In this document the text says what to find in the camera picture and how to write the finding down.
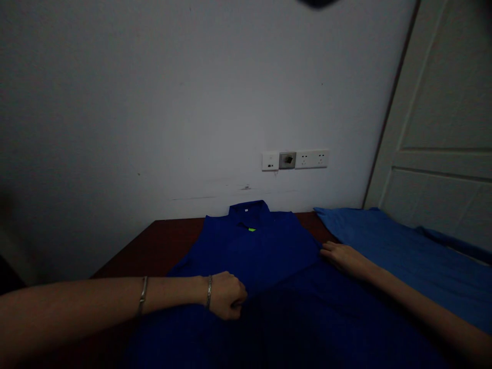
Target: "bangle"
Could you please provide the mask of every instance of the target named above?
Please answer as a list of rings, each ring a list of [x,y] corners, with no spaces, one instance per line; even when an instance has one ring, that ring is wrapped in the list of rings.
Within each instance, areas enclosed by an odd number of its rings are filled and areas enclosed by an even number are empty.
[[[142,309],[144,308],[144,302],[145,302],[145,297],[147,295],[147,280],[148,277],[145,276],[143,279],[143,289],[142,289],[142,294],[140,295],[140,303],[138,304],[138,311],[137,311],[137,317],[142,315]]]
[[[209,290],[207,292],[207,304],[205,309],[210,310],[210,297],[212,296],[212,276],[209,275]]]

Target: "white door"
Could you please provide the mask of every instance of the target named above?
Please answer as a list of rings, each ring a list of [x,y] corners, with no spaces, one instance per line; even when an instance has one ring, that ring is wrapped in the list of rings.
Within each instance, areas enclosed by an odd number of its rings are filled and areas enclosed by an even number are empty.
[[[421,1],[364,208],[492,251],[491,12]]]

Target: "dark blue shirt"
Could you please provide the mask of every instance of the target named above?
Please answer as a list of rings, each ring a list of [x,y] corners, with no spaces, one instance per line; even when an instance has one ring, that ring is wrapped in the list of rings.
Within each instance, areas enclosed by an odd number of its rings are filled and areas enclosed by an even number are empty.
[[[270,212],[264,201],[207,217],[169,276],[231,272],[249,294],[241,318],[222,321],[197,305],[146,316],[124,366],[447,366],[370,286],[320,260],[320,247],[293,213]]]

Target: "fist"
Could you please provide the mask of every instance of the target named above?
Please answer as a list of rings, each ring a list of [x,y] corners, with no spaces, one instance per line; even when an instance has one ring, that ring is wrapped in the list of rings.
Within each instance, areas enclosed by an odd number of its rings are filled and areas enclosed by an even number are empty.
[[[361,280],[367,280],[372,273],[380,269],[347,245],[327,241],[323,244],[320,254],[338,270]]]
[[[239,319],[241,304],[248,297],[244,284],[233,274],[222,272],[212,276],[210,311],[224,320]]]

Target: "outlet panel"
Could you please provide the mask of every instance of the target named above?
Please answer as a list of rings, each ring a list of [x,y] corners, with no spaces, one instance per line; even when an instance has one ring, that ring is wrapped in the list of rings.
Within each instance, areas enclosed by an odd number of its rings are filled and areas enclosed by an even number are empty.
[[[261,170],[278,170],[279,154],[276,151],[264,151],[261,161]]]
[[[296,169],[326,168],[328,166],[328,150],[297,151]]]

